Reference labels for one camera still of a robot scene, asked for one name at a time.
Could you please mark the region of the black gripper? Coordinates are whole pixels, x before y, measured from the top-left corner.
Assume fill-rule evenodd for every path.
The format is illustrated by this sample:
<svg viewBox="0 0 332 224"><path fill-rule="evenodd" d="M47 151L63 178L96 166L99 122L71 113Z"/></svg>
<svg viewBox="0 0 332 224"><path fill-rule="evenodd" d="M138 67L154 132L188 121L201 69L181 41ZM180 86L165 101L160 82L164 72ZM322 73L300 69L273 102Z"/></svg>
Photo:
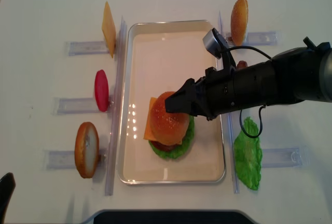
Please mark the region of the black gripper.
<svg viewBox="0 0 332 224"><path fill-rule="evenodd" d="M235 71L234 66L219 71L209 67L205 70L205 76L197 81L187 79L178 91L165 99L166 112L204 116L207 120L213 120L220 114L242 109L235 93ZM196 95L193 107L187 97L192 95Z"/></svg>

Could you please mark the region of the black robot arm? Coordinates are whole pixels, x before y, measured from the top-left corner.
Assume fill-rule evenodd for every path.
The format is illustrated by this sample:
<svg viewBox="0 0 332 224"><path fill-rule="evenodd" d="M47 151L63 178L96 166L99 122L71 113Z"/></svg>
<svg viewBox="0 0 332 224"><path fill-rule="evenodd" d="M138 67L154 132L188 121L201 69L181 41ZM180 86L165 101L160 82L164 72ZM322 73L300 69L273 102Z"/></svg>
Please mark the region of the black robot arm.
<svg viewBox="0 0 332 224"><path fill-rule="evenodd" d="M316 46L305 38L305 47L282 52L273 58L240 70L224 41L219 55L226 61L222 70L206 69L205 76L184 85L165 100L168 113L205 116L266 105L290 105L302 101L331 102L331 46Z"/></svg>

